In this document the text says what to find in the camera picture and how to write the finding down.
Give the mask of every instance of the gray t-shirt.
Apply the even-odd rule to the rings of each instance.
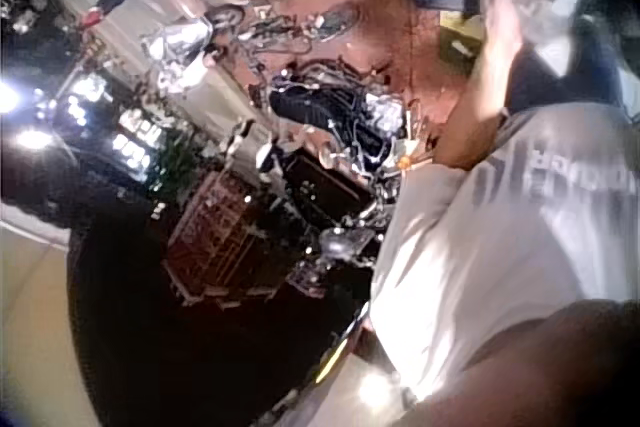
[[[471,172],[407,173],[371,320],[419,399],[495,334],[580,299],[638,298],[640,136],[613,107],[511,118]]]

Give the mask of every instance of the white t-shirt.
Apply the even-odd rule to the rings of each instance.
[[[407,173],[371,321],[419,399],[508,327],[638,298],[639,141],[613,107],[547,106],[510,119],[471,172]]]

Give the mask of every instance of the hand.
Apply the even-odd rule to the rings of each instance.
[[[523,44],[520,16],[513,0],[489,0],[486,16],[487,48],[513,60]]]

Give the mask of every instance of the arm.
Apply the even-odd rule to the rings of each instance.
[[[493,0],[486,24],[487,43],[436,146],[436,164],[471,170],[493,145],[522,37],[511,0]]]

